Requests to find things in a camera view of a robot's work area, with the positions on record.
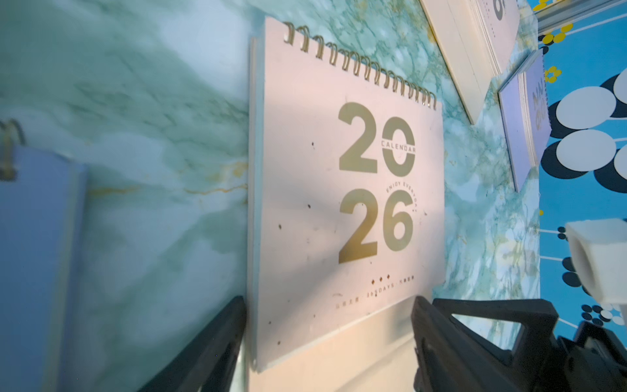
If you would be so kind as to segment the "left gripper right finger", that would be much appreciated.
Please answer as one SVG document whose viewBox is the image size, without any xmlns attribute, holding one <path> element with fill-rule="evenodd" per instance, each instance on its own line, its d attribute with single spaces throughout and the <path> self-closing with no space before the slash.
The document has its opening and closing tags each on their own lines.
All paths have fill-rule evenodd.
<svg viewBox="0 0 627 392">
<path fill-rule="evenodd" d="M 510 350 L 458 316 L 519 323 Z M 417 391 L 624 391 L 626 349 L 617 336 L 583 322 L 569 340 L 554 335 L 558 313 L 542 299 L 463 301 L 417 297 L 411 312 Z"/>
</svg>

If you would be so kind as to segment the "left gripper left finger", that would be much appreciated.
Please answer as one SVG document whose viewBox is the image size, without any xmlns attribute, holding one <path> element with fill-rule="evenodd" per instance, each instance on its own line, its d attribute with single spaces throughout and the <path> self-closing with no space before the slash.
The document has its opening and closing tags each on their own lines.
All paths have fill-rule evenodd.
<svg viewBox="0 0 627 392">
<path fill-rule="evenodd" d="M 228 391 L 247 323 L 243 297 L 219 314 L 142 391 Z"/>
</svg>

